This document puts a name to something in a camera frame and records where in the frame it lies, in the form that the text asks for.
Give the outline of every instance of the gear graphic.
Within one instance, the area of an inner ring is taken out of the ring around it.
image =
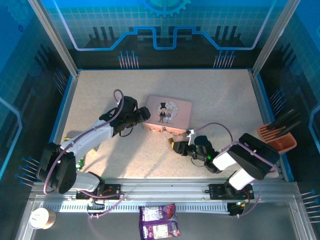
[[[157,17],[162,15],[165,18],[180,14],[180,10],[185,10],[191,0],[141,0],[140,3],[150,14],[155,14]]]
[[[18,24],[23,24],[30,13],[28,0],[0,0],[0,7],[7,7],[8,12]]]

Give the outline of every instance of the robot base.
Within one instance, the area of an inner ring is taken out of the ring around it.
[[[209,184],[209,190],[205,190],[205,193],[210,194],[210,200],[246,200],[248,196],[250,200],[255,199],[251,184],[247,184],[234,197],[227,195],[224,184]]]
[[[113,194],[118,194],[121,192],[120,184],[104,184],[104,189],[100,196],[108,196]],[[75,199],[77,200],[88,200],[90,197],[88,195],[83,194],[82,192],[77,192]],[[106,198],[106,200],[119,200],[120,196],[113,196]]]

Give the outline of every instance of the pink tin box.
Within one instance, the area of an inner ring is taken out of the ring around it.
[[[151,117],[143,127],[153,132],[181,135],[189,127],[192,103],[162,96],[150,95],[146,102]]]

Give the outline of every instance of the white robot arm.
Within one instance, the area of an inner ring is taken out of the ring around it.
[[[149,118],[146,107],[138,108],[135,99],[124,96],[118,107],[103,114],[86,131],[59,145],[49,143],[43,151],[37,178],[44,182],[45,189],[49,186],[60,194],[77,190],[101,195],[105,181],[93,172],[76,172],[76,162],[100,143]],[[193,137],[192,141],[194,144],[172,141],[172,149],[182,156],[204,161],[204,166],[214,174],[235,163],[241,166],[224,184],[225,194],[230,198],[237,196],[253,180],[262,180],[280,158],[274,148],[247,133],[221,152],[213,149],[206,136]]]
[[[40,159],[36,176],[53,190],[64,194],[69,190],[83,190],[101,194],[105,181],[93,172],[76,172],[76,162],[91,149],[114,137],[126,128],[133,128],[150,118],[146,107],[124,96],[115,107],[78,136],[57,145],[49,143]]]

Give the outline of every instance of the purple snack package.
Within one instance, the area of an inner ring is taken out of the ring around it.
[[[139,231],[141,240],[179,237],[176,205],[141,206]]]

